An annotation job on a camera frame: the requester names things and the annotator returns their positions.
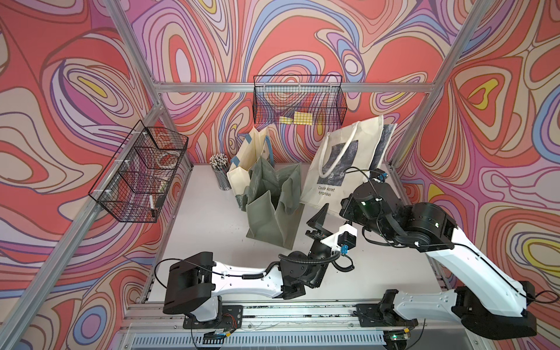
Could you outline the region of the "green canvas bag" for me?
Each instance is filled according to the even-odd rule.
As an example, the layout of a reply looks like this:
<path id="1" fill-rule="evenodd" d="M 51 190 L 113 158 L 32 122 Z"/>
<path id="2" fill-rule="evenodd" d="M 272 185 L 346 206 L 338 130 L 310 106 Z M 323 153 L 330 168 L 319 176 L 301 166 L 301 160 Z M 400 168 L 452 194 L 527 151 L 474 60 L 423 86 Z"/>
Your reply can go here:
<path id="1" fill-rule="evenodd" d="M 300 202 L 300 163 L 276 170 L 261 158 L 249 170 L 249 178 L 249 184 L 237 197 L 248 219 L 246 237 L 292 249 L 304 209 Z"/>

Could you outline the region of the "white marker in basket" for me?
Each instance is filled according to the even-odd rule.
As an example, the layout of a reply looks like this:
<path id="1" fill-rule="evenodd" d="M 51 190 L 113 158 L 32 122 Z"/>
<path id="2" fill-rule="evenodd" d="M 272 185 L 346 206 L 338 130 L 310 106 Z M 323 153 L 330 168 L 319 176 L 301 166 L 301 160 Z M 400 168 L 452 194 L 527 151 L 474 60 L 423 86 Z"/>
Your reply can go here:
<path id="1" fill-rule="evenodd" d="M 155 208 L 155 202 L 154 202 L 153 195 L 149 195 L 149 200 L 150 200 L 150 213 L 151 213 L 152 217 L 155 217 L 156 214 L 157 214 L 157 210 Z"/>

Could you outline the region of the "cream canvas bag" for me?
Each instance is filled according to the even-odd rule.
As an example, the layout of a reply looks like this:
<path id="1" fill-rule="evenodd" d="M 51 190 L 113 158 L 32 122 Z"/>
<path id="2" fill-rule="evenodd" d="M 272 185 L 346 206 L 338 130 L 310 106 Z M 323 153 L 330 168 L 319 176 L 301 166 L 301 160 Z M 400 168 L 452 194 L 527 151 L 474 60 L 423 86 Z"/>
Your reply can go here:
<path id="1" fill-rule="evenodd" d="M 341 201 L 380 167 L 396 127 L 379 116 L 329 132 L 311 162 L 300 202 L 317 209 L 328 204 L 337 215 Z"/>

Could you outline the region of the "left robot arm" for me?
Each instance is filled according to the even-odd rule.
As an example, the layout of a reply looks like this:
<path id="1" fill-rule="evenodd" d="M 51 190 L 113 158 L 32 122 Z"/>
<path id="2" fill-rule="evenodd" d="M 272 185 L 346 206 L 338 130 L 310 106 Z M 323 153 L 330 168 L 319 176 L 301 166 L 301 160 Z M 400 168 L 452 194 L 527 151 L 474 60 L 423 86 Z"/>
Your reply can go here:
<path id="1" fill-rule="evenodd" d="M 350 272 L 353 266 L 338 265 L 356 246 L 357 229 L 347 222 L 332 233 L 323 226 L 328 213 L 324 205 L 308 222 L 306 236 L 313 240 L 308 253 L 294 251 L 279 255 L 264 269 L 242 268 L 214 261 L 211 252 L 185 259 L 171 259 L 163 313 L 190 315 L 198 322 L 211 322 L 222 315 L 224 295 L 260 295 L 292 300 L 322 284 L 329 266 Z"/>

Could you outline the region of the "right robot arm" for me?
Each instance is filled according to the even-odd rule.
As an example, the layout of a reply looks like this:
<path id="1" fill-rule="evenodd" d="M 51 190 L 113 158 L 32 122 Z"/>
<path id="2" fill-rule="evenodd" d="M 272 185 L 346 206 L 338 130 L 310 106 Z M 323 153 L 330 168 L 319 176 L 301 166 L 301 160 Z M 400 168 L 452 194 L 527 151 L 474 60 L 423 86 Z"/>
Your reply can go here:
<path id="1" fill-rule="evenodd" d="M 424 253 L 463 284 L 435 294 L 387 290 L 367 313 L 371 319 L 391 326 L 418 319 L 457 322 L 491 340 L 537 334 L 536 317 L 528 309 L 536 297 L 532 283 L 516 281 L 500 270 L 439 206 L 406 205 L 389 184 L 372 182 L 341 201 L 340 215 L 388 241 Z"/>

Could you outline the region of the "clear cup of pencils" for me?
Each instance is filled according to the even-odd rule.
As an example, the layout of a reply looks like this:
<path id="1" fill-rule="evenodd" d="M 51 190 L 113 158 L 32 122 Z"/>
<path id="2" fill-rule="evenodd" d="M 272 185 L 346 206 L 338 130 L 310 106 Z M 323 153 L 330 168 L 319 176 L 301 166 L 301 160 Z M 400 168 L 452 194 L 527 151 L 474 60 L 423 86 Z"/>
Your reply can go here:
<path id="1" fill-rule="evenodd" d="M 209 164 L 217 178 L 218 186 L 221 190 L 230 190 L 231 186 L 228 181 L 228 158 L 223 153 L 217 153 L 210 157 Z"/>

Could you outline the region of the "yellow sticky note pad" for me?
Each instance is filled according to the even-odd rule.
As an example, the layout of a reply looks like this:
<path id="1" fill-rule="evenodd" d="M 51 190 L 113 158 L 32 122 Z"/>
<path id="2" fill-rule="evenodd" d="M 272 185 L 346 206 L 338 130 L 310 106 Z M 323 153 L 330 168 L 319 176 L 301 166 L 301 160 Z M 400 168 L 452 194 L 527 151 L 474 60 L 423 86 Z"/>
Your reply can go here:
<path id="1" fill-rule="evenodd" d="M 293 123 L 295 125 L 313 125 L 314 116 L 310 112 L 298 112 L 296 111 L 293 116 Z"/>

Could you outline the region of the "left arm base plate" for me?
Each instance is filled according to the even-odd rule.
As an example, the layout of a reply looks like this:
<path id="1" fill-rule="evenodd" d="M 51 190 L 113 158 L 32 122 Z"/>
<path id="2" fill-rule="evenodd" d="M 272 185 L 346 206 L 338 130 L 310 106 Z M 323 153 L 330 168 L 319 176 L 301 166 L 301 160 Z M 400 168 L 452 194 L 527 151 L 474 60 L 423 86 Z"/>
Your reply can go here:
<path id="1" fill-rule="evenodd" d="M 223 305 L 215 308 L 203 307 L 187 314 L 183 322 L 186 330 L 234 330 L 242 326 L 244 307 L 242 305 Z"/>

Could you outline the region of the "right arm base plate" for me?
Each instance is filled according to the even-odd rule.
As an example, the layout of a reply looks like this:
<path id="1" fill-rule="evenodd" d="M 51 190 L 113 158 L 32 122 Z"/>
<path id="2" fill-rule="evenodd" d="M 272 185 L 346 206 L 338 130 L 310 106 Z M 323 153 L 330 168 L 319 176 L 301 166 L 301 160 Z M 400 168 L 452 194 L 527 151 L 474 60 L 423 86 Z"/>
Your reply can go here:
<path id="1" fill-rule="evenodd" d="M 362 328 L 397 327 L 414 329 L 419 323 L 416 319 L 408 320 L 399 316 L 383 303 L 357 304 L 353 315 Z"/>

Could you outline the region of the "tape roll in basket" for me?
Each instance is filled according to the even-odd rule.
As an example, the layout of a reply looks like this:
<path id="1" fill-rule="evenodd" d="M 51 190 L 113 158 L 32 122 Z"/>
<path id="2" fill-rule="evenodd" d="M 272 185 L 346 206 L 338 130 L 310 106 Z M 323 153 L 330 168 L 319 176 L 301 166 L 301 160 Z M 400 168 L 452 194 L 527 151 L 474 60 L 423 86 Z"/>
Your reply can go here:
<path id="1" fill-rule="evenodd" d="M 176 150 L 161 150 L 155 156 L 155 164 L 158 169 L 171 170 L 179 163 L 181 153 Z"/>

